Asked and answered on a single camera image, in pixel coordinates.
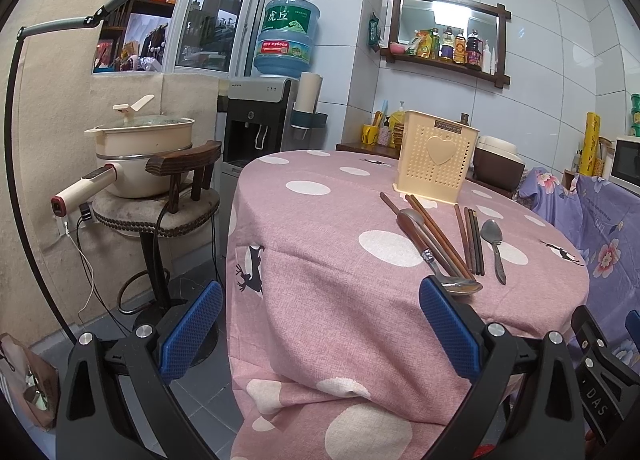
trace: round table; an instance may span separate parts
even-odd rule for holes
[[[419,459],[463,400],[470,385],[418,305],[431,271],[380,199],[409,207],[393,190],[397,166],[309,150],[242,171],[226,259],[228,352],[244,415],[232,459]],[[462,255],[453,206],[420,201]],[[484,289],[467,298],[480,317],[525,337],[568,333],[589,288],[576,249],[480,185],[465,181],[458,202],[504,235],[507,284],[484,243]]]

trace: purple floral fabric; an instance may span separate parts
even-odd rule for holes
[[[540,167],[531,171],[518,194],[579,250],[590,275],[587,307],[613,354],[640,372],[640,354],[625,329],[626,314],[640,310],[640,265],[634,263],[640,256],[640,198],[608,180],[584,175],[567,190]]]

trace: chair cushion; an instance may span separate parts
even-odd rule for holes
[[[205,224],[220,205],[220,195],[213,189],[203,189],[199,201],[191,199],[190,185],[180,193],[178,212],[167,212],[158,236],[182,236]],[[112,229],[152,233],[158,215],[168,201],[168,195],[150,198],[120,198],[103,190],[93,202],[95,217]]]

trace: white cable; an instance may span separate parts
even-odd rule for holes
[[[71,243],[74,245],[76,250],[80,253],[80,256],[82,256],[84,258],[84,261],[86,262],[87,266],[89,267],[89,274],[91,276],[91,292],[89,293],[89,297],[86,299],[86,303],[84,304],[84,307],[82,307],[82,309],[78,310],[78,319],[82,322],[82,325],[84,326],[84,321],[82,321],[82,318],[80,317],[80,313],[82,312],[82,310],[86,309],[87,305],[89,305],[89,301],[91,301],[91,298],[95,293],[94,268],[92,267],[91,262],[87,259],[87,257],[84,255],[84,253],[80,250],[80,247],[78,247],[78,244],[76,244],[75,240],[73,239],[73,237],[69,233],[69,227],[68,227],[68,224],[67,224],[66,221],[65,221],[65,233],[69,237],[69,240],[71,240]]]

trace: yellow cup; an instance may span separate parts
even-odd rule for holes
[[[362,142],[366,145],[374,145],[378,142],[378,127],[362,125]]]

